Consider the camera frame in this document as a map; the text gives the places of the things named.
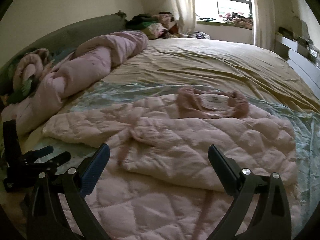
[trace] rolled pink comforter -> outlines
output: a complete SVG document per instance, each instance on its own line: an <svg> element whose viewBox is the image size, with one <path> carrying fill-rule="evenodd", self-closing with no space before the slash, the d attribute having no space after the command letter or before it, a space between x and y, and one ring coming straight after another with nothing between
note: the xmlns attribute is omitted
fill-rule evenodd
<svg viewBox="0 0 320 240"><path fill-rule="evenodd" d="M69 96L106 77L112 67L137 55L147 44L147 36L135 31L101 35L84 42L45 76L33 97L7 106L2 120L16 115L18 135L32 131L55 115Z"/></svg>

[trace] quilted fabric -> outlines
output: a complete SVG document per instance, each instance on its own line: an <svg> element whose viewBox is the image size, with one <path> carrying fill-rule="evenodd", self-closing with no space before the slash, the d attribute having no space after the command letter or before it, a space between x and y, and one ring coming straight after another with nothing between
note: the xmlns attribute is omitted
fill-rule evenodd
<svg viewBox="0 0 320 240"><path fill-rule="evenodd" d="M114 239L206 239L232 198L207 159L215 144L255 174L277 171L284 181L292 225L300 223L295 142L289 121L249 105L248 118L180 119L176 95L53 116L45 136L111 148L111 160L86 197ZM67 205L71 228L77 229ZM241 225L246 229L256 199Z"/></svg>

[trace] mattress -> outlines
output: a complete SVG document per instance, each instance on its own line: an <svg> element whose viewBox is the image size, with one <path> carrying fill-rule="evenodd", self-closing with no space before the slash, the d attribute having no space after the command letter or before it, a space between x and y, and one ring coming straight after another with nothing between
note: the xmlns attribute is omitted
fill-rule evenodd
<svg viewBox="0 0 320 240"><path fill-rule="evenodd" d="M143 97L169 94L182 85L201 85L223 91L239 90L255 104L295 124L298 141L299 184L303 221L308 220L315 205L318 184L311 180L319 174L310 142L318 133L320 102L310 88L278 55L247 44L196 39L149 41L145 51L115 68L109 76L72 96L59 113L100 108L111 103L132 102ZM60 152L68 146L60 141L42 138L42 126L21 138L23 152L54 145ZM81 146L82 157L93 150ZM1 204L18 225L24 220L18 203L24 194L1 194Z"/></svg>

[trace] bed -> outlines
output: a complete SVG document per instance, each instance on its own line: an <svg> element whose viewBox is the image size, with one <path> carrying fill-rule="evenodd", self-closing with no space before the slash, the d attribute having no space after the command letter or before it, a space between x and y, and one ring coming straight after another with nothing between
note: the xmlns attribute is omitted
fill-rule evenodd
<svg viewBox="0 0 320 240"><path fill-rule="evenodd" d="M113 28L104 29L110 23ZM123 23L124 18L115 15L101 18L99 21L92 20L90 25L88 22L80 22L76 27L78 31L69 38L63 39L62 43L48 41L51 39L59 41L59 37L65 37L63 33L72 33L70 30L56 31L29 47L46 46L50 50L55 50L70 45L76 46L93 36L122 30ZM79 38L76 33L80 33L81 28L99 31L86 32L85 36L81 34ZM152 40L143 52L114 68L107 77L71 96L59 114L88 111L112 104L128 104L147 97L175 94L179 88L186 85L202 91L213 88L220 91L240 91L247 96L252 105L291 122L295 133L297 181L300 187L301 216L293 221L292 232L293 236L296 236L309 220L320 200L320 186L316 180L320 175L320 160L317 156L320 144L315 140L320 133L320 102L302 78L275 53L248 44L224 41ZM77 153L76 158L72 158L71 163L68 163L76 166L85 156L95 151L94 148L84 144L71 144L44 137L42 134L44 125L21 138L23 152L53 145L55 148L53 154L66 150ZM65 166L62 167L60 172L65 171L65 168ZM21 231L23 231L25 220L18 205L23 197L24 193L6 194L3 189L1 190L0 204ZM103 223L101 216L97 213L99 207L94 203L91 205L96 212L94 214L100 217L100 222ZM222 212L226 210L227 207L221 208ZM108 231L108 226L104 223L103 226ZM121 235L114 232L113 235L119 239L136 239L129 238L130 234ZM198 239L202 239L201 237L204 238L199 233Z"/></svg>

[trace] white label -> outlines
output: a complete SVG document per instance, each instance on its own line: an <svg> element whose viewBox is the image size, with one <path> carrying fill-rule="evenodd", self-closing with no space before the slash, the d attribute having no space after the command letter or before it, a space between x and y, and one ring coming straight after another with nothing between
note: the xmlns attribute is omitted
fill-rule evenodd
<svg viewBox="0 0 320 240"><path fill-rule="evenodd" d="M201 94L201 104L203 107L215 111L228 109L228 97L222 95Z"/></svg>
<svg viewBox="0 0 320 240"><path fill-rule="evenodd" d="M310 54L314 57L318 57L318 53L313 49L310 49Z"/></svg>

